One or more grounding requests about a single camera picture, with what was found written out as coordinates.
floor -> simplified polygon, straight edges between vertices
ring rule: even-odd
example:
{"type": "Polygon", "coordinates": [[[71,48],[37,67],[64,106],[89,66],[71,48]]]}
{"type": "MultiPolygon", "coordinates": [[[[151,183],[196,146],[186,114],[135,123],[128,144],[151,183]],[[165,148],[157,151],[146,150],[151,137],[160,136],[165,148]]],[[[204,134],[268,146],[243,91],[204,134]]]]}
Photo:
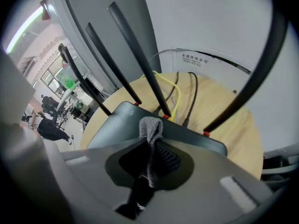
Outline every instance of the floor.
{"type": "MultiPolygon", "coordinates": [[[[93,113],[97,110],[99,105],[92,98],[90,98],[88,95],[86,95],[84,92],[80,93],[78,98],[81,99],[85,104],[87,104],[90,107],[90,109],[88,111],[88,115],[90,115],[90,117],[91,117],[93,115],[93,113]]],[[[79,150],[80,142],[81,142],[81,139],[83,136],[82,123],[73,119],[73,117],[69,113],[67,114],[66,117],[68,120],[63,123],[62,128],[64,128],[64,131],[70,137],[72,135],[74,135],[74,140],[71,145],[65,140],[55,141],[60,152],[79,150]]]]}
{"type": "Polygon", "coordinates": [[[82,123],[73,119],[73,117],[68,113],[68,120],[63,123],[62,128],[71,137],[74,135],[74,140],[71,145],[65,140],[55,141],[60,152],[73,151],[80,149],[80,141],[83,135],[82,123]]]}

green object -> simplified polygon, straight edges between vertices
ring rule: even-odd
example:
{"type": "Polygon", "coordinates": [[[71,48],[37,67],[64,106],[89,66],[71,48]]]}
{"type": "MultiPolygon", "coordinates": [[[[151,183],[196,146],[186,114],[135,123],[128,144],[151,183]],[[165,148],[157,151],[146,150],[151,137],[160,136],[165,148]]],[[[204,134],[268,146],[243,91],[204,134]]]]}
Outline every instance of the green object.
{"type": "Polygon", "coordinates": [[[60,75],[60,81],[61,81],[61,84],[64,85],[68,89],[72,89],[74,87],[74,85],[76,84],[71,78],[69,78],[68,76],[66,76],[64,74],[60,75]]]}
{"type": "Polygon", "coordinates": [[[84,104],[82,103],[82,101],[77,101],[76,104],[75,104],[76,108],[79,109],[79,110],[81,110],[81,108],[83,107],[83,105],[84,104]]]}

gray cloth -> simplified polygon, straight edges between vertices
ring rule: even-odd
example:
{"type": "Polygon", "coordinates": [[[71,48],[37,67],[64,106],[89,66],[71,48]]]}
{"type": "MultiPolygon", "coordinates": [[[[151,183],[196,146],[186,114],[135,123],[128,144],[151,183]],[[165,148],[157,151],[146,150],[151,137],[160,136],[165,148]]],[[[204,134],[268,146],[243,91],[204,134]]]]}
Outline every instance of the gray cloth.
{"type": "Polygon", "coordinates": [[[146,173],[143,174],[149,181],[149,186],[154,187],[154,180],[157,178],[154,172],[152,172],[153,157],[155,152],[155,141],[162,138],[163,123],[161,119],[154,117],[143,117],[139,121],[139,137],[146,138],[149,148],[150,156],[147,165],[146,173]]]}

cable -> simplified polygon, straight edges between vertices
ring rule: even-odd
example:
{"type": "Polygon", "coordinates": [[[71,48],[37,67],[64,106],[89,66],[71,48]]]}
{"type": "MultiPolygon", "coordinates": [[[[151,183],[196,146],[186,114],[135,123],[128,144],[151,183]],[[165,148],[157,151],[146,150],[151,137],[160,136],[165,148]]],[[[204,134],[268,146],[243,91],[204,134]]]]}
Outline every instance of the cable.
{"type": "MultiPolygon", "coordinates": [[[[168,96],[170,95],[169,92],[167,92],[165,89],[163,89],[163,87],[160,87],[162,91],[164,91],[168,96]]],[[[176,105],[176,102],[174,102],[173,98],[170,96],[170,100],[173,103],[173,107],[176,105]]],[[[178,111],[177,111],[177,115],[176,115],[176,123],[178,123],[178,111]]]]}
{"type": "Polygon", "coordinates": [[[174,107],[174,109],[173,109],[173,111],[172,111],[172,113],[171,113],[171,117],[169,117],[169,121],[174,121],[174,118],[175,118],[175,116],[176,116],[176,112],[177,112],[177,109],[178,109],[178,105],[179,105],[179,103],[181,102],[181,96],[182,96],[182,93],[181,93],[181,90],[180,90],[180,88],[177,86],[177,84],[175,84],[175,83],[173,83],[173,82],[171,82],[170,80],[168,80],[168,79],[166,79],[166,78],[164,78],[163,76],[161,76],[158,72],[156,72],[155,70],[153,70],[153,72],[155,73],[155,74],[157,74],[161,79],[163,79],[164,81],[166,81],[166,82],[168,82],[168,83],[170,83],[171,85],[173,85],[175,88],[177,88],[177,90],[178,90],[178,101],[177,101],[177,103],[176,103],[176,106],[174,107]]]}
{"type": "Polygon", "coordinates": [[[191,50],[191,49],[178,49],[178,48],[176,48],[176,49],[166,49],[166,50],[161,50],[161,51],[159,51],[158,53],[156,53],[155,55],[153,55],[153,56],[148,60],[148,62],[150,62],[151,59],[153,59],[155,56],[157,56],[157,55],[159,55],[159,54],[161,54],[161,53],[163,53],[163,52],[166,52],[166,51],[173,51],[173,50],[175,50],[175,51],[193,51],[193,52],[199,52],[199,53],[202,53],[202,54],[206,54],[206,53],[204,53],[204,52],[200,52],[200,51],[196,51],[196,50],[191,50]]]}
{"type": "MultiPolygon", "coordinates": [[[[177,84],[177,83],[178,83],[178,72],[177,72],[177,79],[176,79],[176,82],[175,82],[174,84],[177,84]]],[[[174,89],[175,89],[175,86],[173,86],[172,90],[170,91],[169,96],[165,99],[166,101],[167,101],[167,100],[169,99],[169,97],[172,95],[174,89]]],[[[157,107],[157,109],[156,109],[153,113],[156,114],[156,115],[158,115],[159,112],[160,112],[160,110],[161,110],[161,106],[159,105],[159,106],[157,107]]]]}
{"type": "Polygon", "coordinates": [[[191,116],[191,112],[193,110],[193,107],[194,107],[194,104],[195,104],[195,100],[196,100],[196,97],[197,97],[197,90],[198,90],[198,79],[197,79],[197,75],[193,72],[188,72],[190,75],[194,75],[195,77],[195,83],[196,83],[196,86],[195,86],[195,93],[194,93],[194,98],[193,98],[193,101],[192,101],[192,104],[191,104],[191,107],[190,107],[190,110],[187,114],[187,117],[186,119],[184,120],[183,122],[183,127],[188,127],[188,124],[189,124],[189,119],[190,119],[190,116],[191,116]]]}

yellow cable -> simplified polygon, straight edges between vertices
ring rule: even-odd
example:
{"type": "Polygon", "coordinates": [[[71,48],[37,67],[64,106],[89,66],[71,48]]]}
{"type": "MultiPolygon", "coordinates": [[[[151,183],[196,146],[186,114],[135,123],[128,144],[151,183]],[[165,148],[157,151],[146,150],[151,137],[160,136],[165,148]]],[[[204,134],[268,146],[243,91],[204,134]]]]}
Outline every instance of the yellow cable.
{"type": "Polygon", "coordinates": [[[173,111],[171,112],[171,116],[169,117],[169,120],[170,121],[174,121],[175,117],[176,117],[176,113],[177,113],[177,110],[178,110],[178,106],[179,106],[179,103],[181,102],[181,96],[182,96],[182,93],[181,93],[181,90],[180,88],[174,84],[173,82],[171,82],[170,80],[166,79],[165,77],[161,76],[158,72],[156,72],[155,70],[153,70],[153,72],[155,74],[157,74],[161,79],[163,79],[164,81],[168,82],[169,84],[173,85],[177,90],[178,90],[178,100],[177,100],[177,103],[176,105],[174,106],[174,109],[173,111]]]}

